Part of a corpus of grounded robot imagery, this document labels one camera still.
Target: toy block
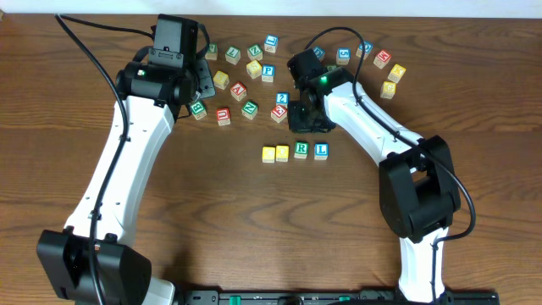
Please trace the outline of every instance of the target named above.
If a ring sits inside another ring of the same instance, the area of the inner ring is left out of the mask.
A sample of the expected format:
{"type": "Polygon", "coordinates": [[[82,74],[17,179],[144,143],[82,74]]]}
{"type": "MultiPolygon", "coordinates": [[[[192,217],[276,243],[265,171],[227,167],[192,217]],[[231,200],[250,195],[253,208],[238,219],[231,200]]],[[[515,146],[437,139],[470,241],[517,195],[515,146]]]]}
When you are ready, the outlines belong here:
{"type": "Polygon", "coordinates": [[[251,101],[246,102],[245,106],[241,110],[244,116],[248,119],[254,119],[257,114],[257,105],[251,101]]]}
{"type": "Polygon", "coordinates": [[[213,77],[214,86],[222,90],[226,89],[226,86],[230,83],[230,78],[222,71],[217,71],[217,74],[213,77]]]}
{"type": "Polygon", "coordinates": [[[205,59],[210,59],[210,60],[218,59],[218,47],[216,43],[209,43],[209,49],[205,53],[205,59]]]}
{"type": "Polygon", "coordinates": [[[254,80],[258,76],[262,75],[262,65],[256,59],[254,59],[246,65],[246,72],[254,80]]]}
{"type": "Polygon", "coordinates": [[[325,51],[321,47],[313,47],[312,50],[316,54],[319,61],[324,60],[325,51]]]}
{"type": "Polygon", "coordinates": [[[265,64],[262,68],[262,81],[273,82],[274,66],[265,64]]]}
{"type": "Polygon", "coordinates": [[[275,53],[277,52],[277,46],[279,45],[279,38],[277,36],[268,35],[265,37],[265,43],[263,44],[263,49],[266,52],[275,53]]]}
{"type": "Polygon", "coordinates": [[[207,115],[207,110],[205,110],[205,106],[203,106],[202,102],[200,101],[197,101],[190,105],[190,109],[192,111],[192,114],[194,114],[194,118],[196,118],[197,120],[207,115]]]}
{"type": "Polygon", "coordinates": [[[277,93],[277,105],[281,105],[284,108],[288,108],[289,101],[290,101],[290,93],[288,92],[277,93]]]}
{"type": "Polygon", "coordinates": [[[337,64],[338,65],[347,65],[350,61],[350,49],[340,47],[337,50],[337,64]]]}
{"type": "Polygon", "coordinates": [[[231,96],[234,97],[237,102],[240,102],[243,98],[246,97],[246,88],[241,84],[240,81],[237,81],[230,89],[231,96]]]}
{"type": "MultiPolygon", "coordinates": [[[[373,44],[371,42],[365,42],[365,56],[363,56],[363,59],[367,59],[367,56],[371,53],[371,50],[373,50],[373,44]]],[[[362,56],[362,44],[360,43],[359,47],[357,47],[356,56],[359,58],[362,56]]]]}
{"type": "Polygon", "coordinates": [[[241,59],[241,50],[237,47],[230,47],[226,52],[226,61],[231,64],[239,63],[241,59]]]}
{"type": "Polygon", "coordinates": [[[395,94],[396,84],[391,81],[385,81],[380,89],[380,97],[391,99],[395,94]]]}
{"type": "Polygon", "coordinates": [[[262,161],[264,163],[274,163],[274,147],[263,147],[262,161]]]}
{"type": "Polygon", "coordinates": [[[308,156],[308,143],[296,142],[296,151],[294,158],[307,158],[308,156]]]}
{"type": "Polygon", "coordinates": [[[262,60],[263,59],[263,51],[258,46],[258,44],[255,44],[253,46],[250,46],[246,52],[248,53],[248,58],[251,60],[262,60]]]}
{"type": "Polygon", "coordinates": [[[390,59],[391,55],[385,50],[382,50],[374,57],[374,64],[376,64],[377,67],[382,69],[386,66],[386,64],[390,62],[390,59]]]}
{"type": "Polygon", "coordinates": [[[273,118],[277,123],[282,122],[283,119],[286,118],[286,113],[288,111],[286,108],[282,105],[277,105],[271,110],[271,118],[273,118]]]}
{"type": "Polygon", "coordinates": [[[407,69],[400,66],[399,64],[395,64],[395,66],[393,66],[393,69],[390,72],[390,75],[388,75],[388,80],[391,80],[397,84],[399,83],[399,80],[401,80],[401,77],[403,77],[405,72],[407,72],[407,69]]]}
{"type": "Polygon", "coordinates": [[[290,148],[287,145],[277,145],[276,151],[276,161],[277,162],[288,162],[288,157],[290,155],[290,148]]]}
{"type": "Polygon", "coordinates": [[[217,121],[219,126],[231,124],[230,120],[230,110],[227,108],[222,108],[217,110],[217,121]]]}
{"type": "Polygon", "coordinates": [[[316,144],[314,146],[314,159],[315,160],[325,160],[329,155],[328,144],[316,144]]]}

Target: white wall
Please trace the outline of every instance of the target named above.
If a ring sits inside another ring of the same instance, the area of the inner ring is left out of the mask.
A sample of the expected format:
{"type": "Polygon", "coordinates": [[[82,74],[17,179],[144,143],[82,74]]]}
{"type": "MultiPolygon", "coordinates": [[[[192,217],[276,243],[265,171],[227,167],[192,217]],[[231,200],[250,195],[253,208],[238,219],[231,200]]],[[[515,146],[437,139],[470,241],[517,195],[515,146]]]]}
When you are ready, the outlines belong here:
{"type": "Polygon", "coordinates": [[[0,9],[66,14],[542,18],[542,0],[0,0],[0,9]]]}

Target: wood grain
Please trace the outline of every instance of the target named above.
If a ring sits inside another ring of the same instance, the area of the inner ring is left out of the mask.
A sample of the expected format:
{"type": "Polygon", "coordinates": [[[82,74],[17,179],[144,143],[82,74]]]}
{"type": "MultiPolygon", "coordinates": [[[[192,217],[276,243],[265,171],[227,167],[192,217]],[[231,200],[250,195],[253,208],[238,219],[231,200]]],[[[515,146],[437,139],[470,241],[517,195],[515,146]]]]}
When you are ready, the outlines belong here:
{"type": "MultiPolygon", "coordinates": [[[[147,30],[156,16],[81,16],[147,30]]],[[[368,94],[408,128],[439,134],[473,195],[478,225],[445,245],[444,282],[495,289],[502,304],[542,297],[542,24],[514,19],[396,19],[192,16],[218,43],[221,69],[246,84],[259,114],[250,121],[228,91],[207,100],[209,115],[180,121],[158,155],[141,205],[136,251],[167,280],[225,290],[359,289],[394,286],[396,237],[378,205],[377,169],[343,130],[291,134],[269,118],[276,92],[296,92],[285,67],[312,36],[351,26],[392,54],[362,68],[368,94]],[[265,53],[274,83],[251,80],[246,48],[280,37],[265,53]],[[243,51],[237,66],[224,50],[243,51]],[[379,88],[393,63],[407,68],[391,101],[379,88]],[[213,112],[229,107],[232,125],[213,112]],[[325,162],[262,164],[263,145],[326,141],[325,162]]],[[[116,75],[143,36],[69,25],[116,75]]],[[[318,45],[331,64],[346,33],[318,45]]],[[[349,64],[353,69],[355,60],[349,64]]],[[[61,230],[90,181],[108,135],[113,96],[85,55],[49,15],[0,22],[0,303],[64,304],[36,257],[44,229],[61,230]]],[[[452,232],[468,223],[456,213],[452,232]]]]}

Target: black bracket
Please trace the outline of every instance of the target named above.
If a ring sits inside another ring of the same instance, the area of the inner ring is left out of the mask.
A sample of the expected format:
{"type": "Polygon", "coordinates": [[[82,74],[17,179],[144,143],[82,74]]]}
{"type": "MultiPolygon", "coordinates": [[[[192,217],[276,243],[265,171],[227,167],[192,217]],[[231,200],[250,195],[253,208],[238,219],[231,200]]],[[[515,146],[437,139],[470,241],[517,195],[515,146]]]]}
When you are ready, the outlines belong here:
{"type": "MultiPolygon", "coordinates": [[[[448,145],[439,136],[419,146],[454,172],[448,145]]],[[[428,233],[451,225],[461,207],[459,191],[446,172],[410,149],[389,156],[379,164],[380,210],[388,226],[401,238],[420,242],[428,233]],[[425,171],[421,180],[412,179],[411,169],[425,171]]]]}

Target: wooden block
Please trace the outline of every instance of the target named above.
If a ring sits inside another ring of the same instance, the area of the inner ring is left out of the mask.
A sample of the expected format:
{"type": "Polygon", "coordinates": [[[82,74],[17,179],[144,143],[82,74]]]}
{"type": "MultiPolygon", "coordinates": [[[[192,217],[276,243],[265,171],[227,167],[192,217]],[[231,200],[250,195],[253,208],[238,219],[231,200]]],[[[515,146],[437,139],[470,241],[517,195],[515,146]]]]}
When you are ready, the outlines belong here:
{"type": "Polygon", "coordinates": [[[288,102],[290,101],[290,93],[279,92],[277,93],[277,105],[281,105],[284,108],[288,108],[288,102]]]}
{"type": "Polygon", "coordinates": [[[226,52],[226,61],[231,64],[239,63],[241,59],[241,50],[237,47],[230,47],[226,52]]]}
{"type": "Polygon", "coordinates": [[[241,110],[244,116],[248,119],[254,119],[257,114],[257,105],[251,101],[246,102],[245,106],[241,110]]]}
{"type": "Polygon", "coordinates": [[[230,120],[230,110],[227,108],[222,108],[217,110],[217,121],[219,126],[231,124],[230,120]]]}
{"type": "Polygon", "coordinates": [[[258,76],[262,75],[262,65],[256,59],[254,59],[246,65],[246,72],[254,80],[258,76]]]}
{"type": "Polygon", "coordinates": [[[395,95],[396,84],[391,81],[385,81],[380,89],[380,97],[391,99],[395,95]]]}
{"type": "Polygon", "coordinates": [[[388,75],[388,80],[391,80],[397,84],[399,83],[399,80],[401,80],[401,77],[403,77],[405,72],[407,72],[407,69],[400,66],[399,64],[395,64],[395,66],[393,66],[393,69],[390,72],[390,75],[388,75]]]}
{"type": "Polygon", "coordinates": [[[347,65],[350,61],[350,49],[345,47],[340,47],[337,50],[337,64],[338,65],[347,65]]]}
{"type": "Polygon", "coordinates": [[[312,50],[316,54],[319,61],[324,60],[325,51],[321,47],[313,47],[312,50]]]}
{"type": "Polygon", "coordinates": [[[273,82],[274,66],[265,64],[262,68],[262,81],[273,82]]]}
{"type": "Polygon", "coordinates": [[[205,106],[203,106],[203,103],[200,101],[197,101],[190,105],[190,109],[192,111],[192,114],[194,115],[194,118],[196,118],[197,120],[207,115],[207,110],[205,110],[205,106]]]}
{"type": "Polygon", "coordinates": [[[287,145],[277,145],[276,149],[276,161],[277,162],[288,162],[288,157],[290,155],[290,148],[287,145]]]}
{"type": "Polygon", "coordinates": [[[263,49],[265,52],[275,53],[277,52],[277,46],[279,45],[279,38],[277,36],[268,35],[265,37],[265,43],[263,44],[263,49]]]}
{"type": "MultiPolygon", "coordinates": [[[[367,56],[371,53],[371,50],[373,50],[373,44],[371,42],[365,42],[365,56],[363,56],[363,59],[367,59],[367,56]]],[[[359,58],[362,56],[362,44],[360,43],[359,47],[357,47],[356,56],[359,58]]]]}
{"type": "Polygon", "coordinates": [[[296,142],[296,150],[294,158],[307,158],[308,156],[308,143],[296,142]]]}
{"type": "Polygon", "coordinates": [[[258,46],[258,44],[250,46],[246,52],[248,53],[248,58],[251,60],[262,60],[263,59],[263,51],[258,46]]]}
{"type": "Polygon", "coordinates": [[[218,59],[218,47],[216,43],[209,43],[209,49],[205,53],[205,59],[217,60],[218,59]]]}
{"type": "Polygon", "coordinates": [[[264,163],[274,163],[274,147],[263,147],[262,161],[264,163]]]}
{"type": "Polygon", "coordinates": [[[329,147],[328,144],[320,143],[314,146],[314,159],[315,160],[326,160],[329,156],[329,147]]]}
{"type": "Polygon", "coordinates": [[[222,71],[217,71],[217,74],[213,77],[214,86],[222,90],[226,89],[226,86],[230,83],[230,78],[222,71]]]}
{"type": "Polygon", "coordinates": [[[390,59],[391,55],[387,53],[386,50],[382,50],[374,57],[374,64],[382,69],[390,62],[390,59]]]}
{"type": "Polygon", "coordinates": [[[240,102],[243,98],[246,97],[246,87],[241,84],[240,81],[237,81],[230,89],[231,96],[234,97],[237,102],[240,102]]]}
{"type": "Polygon", "coordinates": [[[271,118],[273,118],[277,123],[282,122],[283,119],[287,117],[286,113],[288,111],[281,105],[277,105],[271,110],[271,118]]]}

